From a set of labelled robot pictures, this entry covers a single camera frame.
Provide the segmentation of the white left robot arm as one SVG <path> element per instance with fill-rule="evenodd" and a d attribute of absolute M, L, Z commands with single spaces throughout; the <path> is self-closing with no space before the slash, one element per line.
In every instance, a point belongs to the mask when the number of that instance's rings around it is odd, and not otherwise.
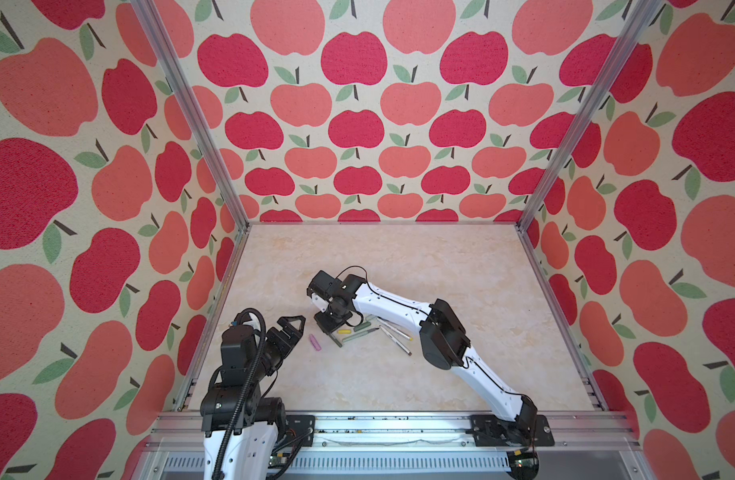
<path fill-rule="evenodd" d="M 314 431 L 313 420 L 291 426 L 282 398 L 261 392 L 303 338 L 304 316 L 269 328 L 255 308 L 237 314 L 222 335 L 222 365 L 202 400 L 206 479 L 279 479 Z"/>

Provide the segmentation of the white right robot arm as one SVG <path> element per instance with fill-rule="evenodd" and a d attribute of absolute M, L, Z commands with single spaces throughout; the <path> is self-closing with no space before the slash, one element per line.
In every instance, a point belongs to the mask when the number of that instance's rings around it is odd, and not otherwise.
<path fill-rule="evenodd" d="M 433 367 L 459 376 L 499 420 L 515 425 L 533 423 L 537 415 L 533 400 L 513 391 L 485 364 L 447 301 L 415 301 L 381 290 L 365 277 L 350 274 L 339 280 L 323 270 L 311 280 L 306 294 L 319 309 L 315 320 L 323 332 L 337 330 L 353 316 L 387 320 L 417 335 L 423 358 Z"/>

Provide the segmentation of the dark green pen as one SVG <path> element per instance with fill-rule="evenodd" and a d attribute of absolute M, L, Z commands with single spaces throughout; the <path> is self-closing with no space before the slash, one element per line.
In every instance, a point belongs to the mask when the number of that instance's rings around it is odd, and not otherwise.
<path fill-rule="evenodd" d="M 336 337 L 333 336 L 333 334 L 328 334 L 328 337 L 339 347 L 343 348 L 343 343 Z"/>

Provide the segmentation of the pink pen cap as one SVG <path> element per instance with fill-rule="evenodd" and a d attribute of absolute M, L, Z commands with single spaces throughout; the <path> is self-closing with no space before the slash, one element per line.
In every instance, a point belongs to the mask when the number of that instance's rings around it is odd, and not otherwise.
<path fill-rule="evenodd" d="M 317 351 L 320 352 L 322 350 L 321 344 L 319 344 L 319 341 L 317 340 L 317 337 L 314 334 L 309 335 L 309 342 L 311 343 L 311 346 Z"/>

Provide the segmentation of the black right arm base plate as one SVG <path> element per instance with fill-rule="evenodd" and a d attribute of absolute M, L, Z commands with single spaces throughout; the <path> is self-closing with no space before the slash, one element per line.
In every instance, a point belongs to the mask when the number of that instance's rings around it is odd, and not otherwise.
<path fill-rule="evenodd" d="M 477 447 L 553 447 L 555 438 L 545 415 L 535 416 L 529 427 L 503 421 L 493 415 L 469 416 L 467 434 L 473 436 Z"/>

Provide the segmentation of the dark green pen cap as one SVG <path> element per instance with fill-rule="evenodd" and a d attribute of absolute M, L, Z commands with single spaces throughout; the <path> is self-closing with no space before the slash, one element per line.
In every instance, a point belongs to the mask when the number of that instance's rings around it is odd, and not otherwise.
<path fill-rule="evenodd" d="M 361 332 L 361 331 L 363 331 L 363 330 L 366 330 L 366 329 L 368 329 L 369 327 L 371 327 L 371 322 L 369 322 L 369 321 L 366 321 L 366 322 L 364 322 L 364 323 L 361 323 L 361 324 L 360 324 L 360 325 L 358 325 L 357 327 L 354 327 L 354 330 L 353 330 L 353 332 L 354 332 L 354 333 L 357 333 L 357 332 Z"/>

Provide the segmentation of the white yellow-tipped pen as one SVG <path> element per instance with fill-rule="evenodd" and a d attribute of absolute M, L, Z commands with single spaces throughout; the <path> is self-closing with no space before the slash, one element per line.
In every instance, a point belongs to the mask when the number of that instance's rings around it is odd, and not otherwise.
<path fill-rule="evenodd" d="M 401 336 L 401 338 L 407 339 L 409 341 L 413 341 L 413 337 L 411 337 L 411 335 L 403 332 L 403 330 L 399 329 L 399 327 L 397 327 L 397 326 L 395 326 L 395 325 L 393 325 L 391 323 L 387 323 L 387 322 L 383 322 L 383 326 L 389 328 L 389 330 L 391 330 L 391 331 L 393 331 L 393 333 Z"/>

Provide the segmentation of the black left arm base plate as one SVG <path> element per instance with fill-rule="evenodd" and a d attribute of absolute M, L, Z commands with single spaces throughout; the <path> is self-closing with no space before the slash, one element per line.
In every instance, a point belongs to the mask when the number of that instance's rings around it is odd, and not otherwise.
<path fill-rule="evenodd" d="M 286 418 L 286 426 L 283 429 L 283 436 L 278 441 L 277 448 L 288 448 L 295 445 L 303 447 L 311 447 L 314 443 L 314 434 L 316 432 L 315 415 L 310 414 L 289 414 Z"/>

